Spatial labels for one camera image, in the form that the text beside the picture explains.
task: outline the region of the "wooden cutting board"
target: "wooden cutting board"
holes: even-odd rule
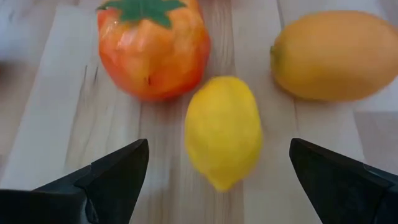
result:
[[[361,9],[391,19],[386,0],[202,0],[213,40],[205,80],[236,75],[255,94],[264,150],[254,172],[225,194],[196,171],[183,146],[189,93],[141,103],[120,92],[98,57],[93,11],[59,5],[0,187],[30,190],[138,138],[150,161],[132,223],[320,223],[289,160],[293,137],[398,173],[398,80],[366,100],[319,104],[282,93],[269,47],[312,11]]]

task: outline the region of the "fake tomato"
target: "fake tomato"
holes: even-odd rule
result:
[[[98,8],[99,56],[122,90],[142,100],[199,84],[210,38],[196,0],[118,0]]]

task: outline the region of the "yellow lemon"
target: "yellow lemon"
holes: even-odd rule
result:
[[[398,31],[365,12],[310,14],[281,32],[271,65],[276,82],[300,98],[362,99],[398,75]]]
[[[196,92],[185,118],[185,145],[193,166],[219,191],[247,175],[262,148],[249,87],[235,77],[216,77]]]

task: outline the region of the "table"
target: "table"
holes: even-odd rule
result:
[[[138,138],[150,162],[132,223],[320,223],[290,164],[292,137],[398,173],[398,80],[363,101],[321,104],[269,76],[281,27],[308,12],[360,9],[398,24],[394,0],[200,0],[212,38],[204,81],[236,75],[257,98],[264,150],[225,194],[193,170],[183,146],[192,96],[143,103],[120,92],[97,55],[100,0],[0,1],[0,187],[33,189]]]

